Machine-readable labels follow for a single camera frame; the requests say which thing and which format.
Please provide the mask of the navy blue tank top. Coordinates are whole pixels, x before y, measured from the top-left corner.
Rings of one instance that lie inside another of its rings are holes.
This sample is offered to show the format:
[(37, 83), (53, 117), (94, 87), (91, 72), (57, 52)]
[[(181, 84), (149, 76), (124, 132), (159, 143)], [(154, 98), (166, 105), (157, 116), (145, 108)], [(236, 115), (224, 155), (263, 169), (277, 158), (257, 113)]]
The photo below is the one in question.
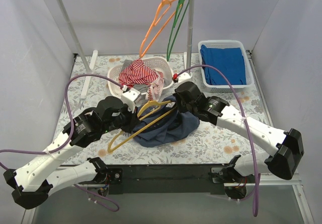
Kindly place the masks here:
[[(150, 124), (171, 109), (170, 106), (161, 106), (155, 113), (141, 120), (132, 133)], [(180, 113), (178, 110), (174, 110), (133, 139), (143, 147), (157, 147), (186, 138), (199, 127), (199, 124), (200, 120), (190, 112)]]

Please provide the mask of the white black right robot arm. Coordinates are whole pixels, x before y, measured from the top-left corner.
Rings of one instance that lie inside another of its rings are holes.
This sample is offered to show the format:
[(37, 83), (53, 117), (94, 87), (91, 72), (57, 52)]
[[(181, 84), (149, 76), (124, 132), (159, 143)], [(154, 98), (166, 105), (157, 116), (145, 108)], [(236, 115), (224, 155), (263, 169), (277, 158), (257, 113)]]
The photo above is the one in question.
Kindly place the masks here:
[(250, 175), (272, 173), (290, 180), (304, 155), (301, 133), (277, 129), (251, 117), (244, 117), (222, 98), (206, 97), (193, 82), (184, 82), (175, 89), (174, 97), (180, 112), (190, 112), (199, 120), (228, 129), (252, 140), (264, 153), (237, 155), (217, 173), (219, 178), (239, 182)]

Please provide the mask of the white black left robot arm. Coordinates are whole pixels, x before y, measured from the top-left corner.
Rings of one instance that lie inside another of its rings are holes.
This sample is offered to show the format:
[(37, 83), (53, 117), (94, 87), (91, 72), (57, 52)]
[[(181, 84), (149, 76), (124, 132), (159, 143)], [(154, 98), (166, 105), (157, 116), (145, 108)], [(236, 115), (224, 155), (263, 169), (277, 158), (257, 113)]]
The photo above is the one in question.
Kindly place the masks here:
[(100, 140), (103, 134), (129, 130), (138, 120), (134, 100), (108, 96), (96, 107), (85, 109), (68, 123), (44, 154), (18, 169), (4, 172), (6, 183), (12, 187), (16, 204), (32, 209), (42, 204), (53, 193), (74, 184), (94, 181), (105, 182), (107, 165), (99, 158), (89, 158), (83, 164), (59, 170), (67, 159)]

